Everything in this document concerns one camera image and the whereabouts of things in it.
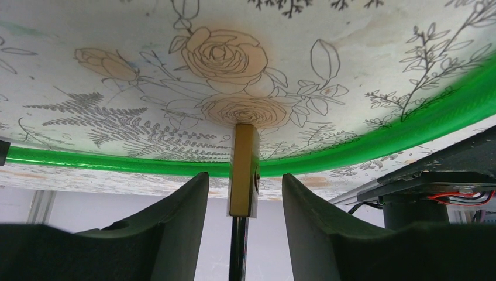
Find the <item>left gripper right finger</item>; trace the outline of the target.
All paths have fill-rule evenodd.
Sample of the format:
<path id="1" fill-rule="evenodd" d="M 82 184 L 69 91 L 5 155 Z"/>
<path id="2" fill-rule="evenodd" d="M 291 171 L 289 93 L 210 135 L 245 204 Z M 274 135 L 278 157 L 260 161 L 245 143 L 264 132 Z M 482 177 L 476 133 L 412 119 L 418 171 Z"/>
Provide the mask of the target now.
<path id="1" fill-rule="evenodd" d="M 285 174 L 282 195 L 295 280 L 494 280 L 495 225 L 375 226 Z"/>

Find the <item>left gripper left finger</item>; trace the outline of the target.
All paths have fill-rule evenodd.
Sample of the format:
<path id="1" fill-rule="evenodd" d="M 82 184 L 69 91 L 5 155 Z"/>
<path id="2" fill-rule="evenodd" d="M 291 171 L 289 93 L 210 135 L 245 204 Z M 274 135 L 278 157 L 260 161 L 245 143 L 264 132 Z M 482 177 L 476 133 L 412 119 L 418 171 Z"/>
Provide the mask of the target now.
<path id="1" fill-rule="evenodd" d="M 208 201 L 199 173 L 168 197 L 102 229 L 1 225 L 2 280 L 194 280 Z"/>

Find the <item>green cable lock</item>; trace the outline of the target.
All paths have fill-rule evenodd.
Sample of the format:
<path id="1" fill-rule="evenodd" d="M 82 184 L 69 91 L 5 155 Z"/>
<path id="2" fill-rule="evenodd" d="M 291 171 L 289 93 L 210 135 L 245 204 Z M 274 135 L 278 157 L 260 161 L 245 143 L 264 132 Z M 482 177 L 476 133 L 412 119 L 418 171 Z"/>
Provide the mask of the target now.
<path id="1" fill-rule="evenodd" d="M 459 88 L 456 93 L 430 104 L 406 121 L 393 122 L 388 129 L 378 129 L 358 140 L 309 155 L 260 162 L 261 175 L 304 174 L 355 165 L 441 138 L 495 115 L 494 57 L 480 70 L 462 77 L 455 86 Z M 228 177 L 230 172 L 228 162 L 132 159 L 22 148 L 1 142 L 1 164 L 5 163 L 173 176 L 208 172 L 213 177 Z"/>

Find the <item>brass padlock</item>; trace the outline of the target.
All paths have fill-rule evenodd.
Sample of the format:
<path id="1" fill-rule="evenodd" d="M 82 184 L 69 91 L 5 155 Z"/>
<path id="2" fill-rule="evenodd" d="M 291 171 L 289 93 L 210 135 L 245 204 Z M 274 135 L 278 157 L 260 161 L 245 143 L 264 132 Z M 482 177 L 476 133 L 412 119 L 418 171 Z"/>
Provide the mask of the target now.
<path id="1" fill-rule="evenodd" d="M 232 217 L 229 280 L 245 280 L 249 218 L 256 217 L 259 135 L 254 125 L 237 124 L 230 163 L 228 214 Z"/>

